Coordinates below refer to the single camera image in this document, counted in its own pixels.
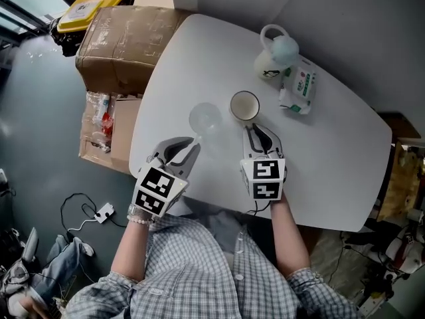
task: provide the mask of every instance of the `checkered shirt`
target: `checkered shirt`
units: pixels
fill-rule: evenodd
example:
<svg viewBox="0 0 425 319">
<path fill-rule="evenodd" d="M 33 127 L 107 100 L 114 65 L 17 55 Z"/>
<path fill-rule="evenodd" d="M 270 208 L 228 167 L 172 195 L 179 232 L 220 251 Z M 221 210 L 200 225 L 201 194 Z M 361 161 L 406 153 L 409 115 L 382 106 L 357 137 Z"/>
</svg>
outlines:
<svg viewBox="0 0 425 319">
<path fill-rule="evenodd" d="M 65 318 L 361 317 L 308 268 L 286 280 L 245 230 L 236 239 L 233 272 L 196 221 L 166 215 L 150 231 L 145 280 L 111 272 L 77 293 Z"/>
</svg>

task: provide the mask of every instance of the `shoe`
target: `shoe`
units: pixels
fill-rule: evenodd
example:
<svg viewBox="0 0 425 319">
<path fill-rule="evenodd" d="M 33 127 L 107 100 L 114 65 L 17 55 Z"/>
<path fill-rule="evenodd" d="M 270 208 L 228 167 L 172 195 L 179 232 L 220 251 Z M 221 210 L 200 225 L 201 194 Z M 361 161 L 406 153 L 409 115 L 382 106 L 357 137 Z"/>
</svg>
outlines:
<svg viewBox="0 0 425 319">
<path fill-rule="evenodd" d="M 94 249 L 88 243 L 81 243 L 83 247 L 83 253 L 88 257 L 92 257 L 94 255 Z"/>
</svg>

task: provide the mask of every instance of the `forearm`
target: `forearm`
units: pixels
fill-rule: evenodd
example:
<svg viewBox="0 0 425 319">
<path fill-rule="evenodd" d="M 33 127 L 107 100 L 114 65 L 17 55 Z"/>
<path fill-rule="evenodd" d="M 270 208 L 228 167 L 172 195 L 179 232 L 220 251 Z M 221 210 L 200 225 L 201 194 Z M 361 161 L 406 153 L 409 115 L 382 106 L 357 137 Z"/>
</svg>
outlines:
<svg viewBox="0 0 425 319">
<path fill-rule="evenodd" d="M 136 281 L 145 278 L 145 256 L 149 227 L 129 221 L 121 239 L 111 271 Z"/>
<path fill-rule="evenodd" d="M 287 278 L 301 268 L 310 267 L 310 257 L 285 195 L 271 205 L 271 212 L 278 270 Z"/>
</svg>

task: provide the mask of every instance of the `table top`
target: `table top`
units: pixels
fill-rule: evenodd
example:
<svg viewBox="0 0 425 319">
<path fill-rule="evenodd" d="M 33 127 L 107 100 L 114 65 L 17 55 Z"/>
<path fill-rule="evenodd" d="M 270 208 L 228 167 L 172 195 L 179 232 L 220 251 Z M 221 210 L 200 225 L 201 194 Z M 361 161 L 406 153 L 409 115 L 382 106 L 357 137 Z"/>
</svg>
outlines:
<svg viewBox="0 0 425 319">
<path fill-rule="evenodd" d="M 232 95 L 248 90 L 260 101 L 254 121 L 282 141 L 288 167 L 284 191 L 296 223 L 358 231 L 384 178 L 390 128 L 356 94 L 319 67 L 311 112 L 302 116 L 280 109 L 280 79 L 262 80 L 254 72 L 254 60 L 261 51 L 257 33 L 204 15 L 187 18 L 161 55 L 146 88 L 133 133 L 131 173 L 137 176 L 160 141 L 196 137 L 189 113 L 197 104 L 210 102 L 221 111 L 225 139 L 218 145 L 201 142 L 185 195 L 241 212 L 254 209 L 239 168 L 242 126 L 228 111 Z M 178 214 L 179 207 L 174 205 L 172 212 Z M 270 218 L 270 210 L 257 216 Z"/>
</svg>

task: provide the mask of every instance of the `brown cardboard box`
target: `brown cardboard box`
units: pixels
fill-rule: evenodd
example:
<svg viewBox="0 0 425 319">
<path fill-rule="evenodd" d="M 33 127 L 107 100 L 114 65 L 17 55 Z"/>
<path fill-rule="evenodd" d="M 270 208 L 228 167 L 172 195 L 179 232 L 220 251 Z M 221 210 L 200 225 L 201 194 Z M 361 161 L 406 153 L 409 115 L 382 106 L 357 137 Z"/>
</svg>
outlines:
<svg viewBox="0 0 425 319">
<path fill-rule="evenodd" d="M 141 100 L 135 98 L 117 99 L 112 97 L 114 105 L 114 130 L 112 132 L 111 151 L 101 148 L 101 128 L 94 122 L 101 94 L 87 92 L 86 110 L 82 118 L 79 156 L 85 160 L 110 169 L 130 174 L 128 163 L 133 138 L 133 130 Z"/>
<path fill-rule="evenodd" d="M 75 62 L 87 90 L 144 93 L 159 57 L 189 15 L 162 7 L 101 8 Z"/>
</svg>

